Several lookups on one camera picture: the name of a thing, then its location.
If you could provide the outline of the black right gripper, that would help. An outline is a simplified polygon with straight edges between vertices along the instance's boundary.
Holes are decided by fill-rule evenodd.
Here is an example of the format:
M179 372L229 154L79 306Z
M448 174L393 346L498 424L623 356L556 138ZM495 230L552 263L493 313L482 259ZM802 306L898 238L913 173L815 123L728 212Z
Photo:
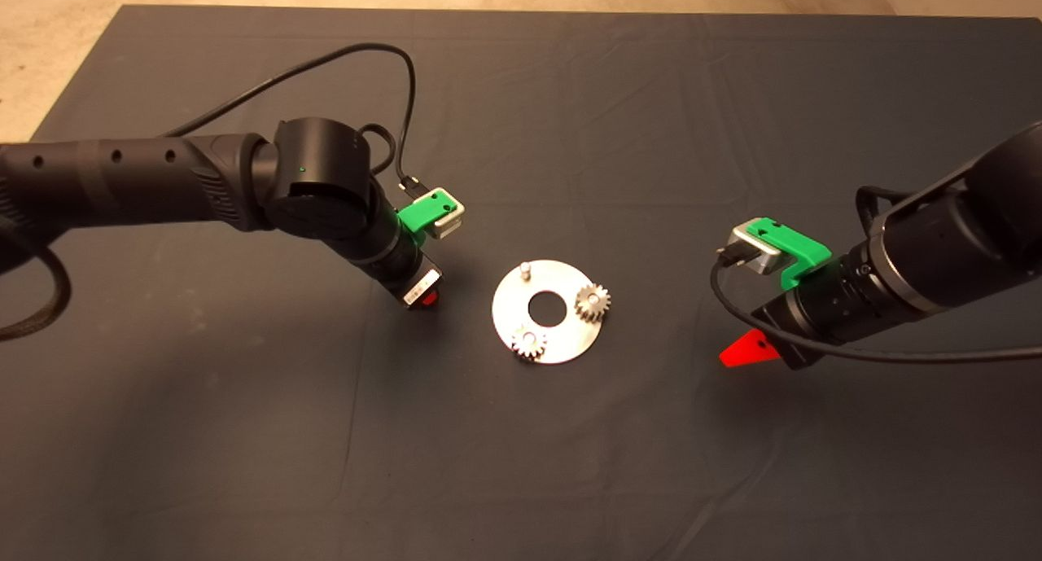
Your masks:
M739 368L782 360L790 369L800 370L817 364L825 353L812 349L811 344L824 344L830 337L824 334L824 317L830 299L804 289L784 291L766 304L753 309L751 315L771 328L803 339L791 343L777 335L750 330L719 353L726 368Z

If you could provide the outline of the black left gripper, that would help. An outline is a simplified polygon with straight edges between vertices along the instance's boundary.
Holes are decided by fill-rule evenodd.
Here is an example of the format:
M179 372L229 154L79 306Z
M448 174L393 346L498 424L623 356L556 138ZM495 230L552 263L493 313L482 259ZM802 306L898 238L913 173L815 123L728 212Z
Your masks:
M420 252L414 267L405 275L383 284L383 289L399 304L410 311L427 311L440 302L440 286L444 280L442 269L424 252Z

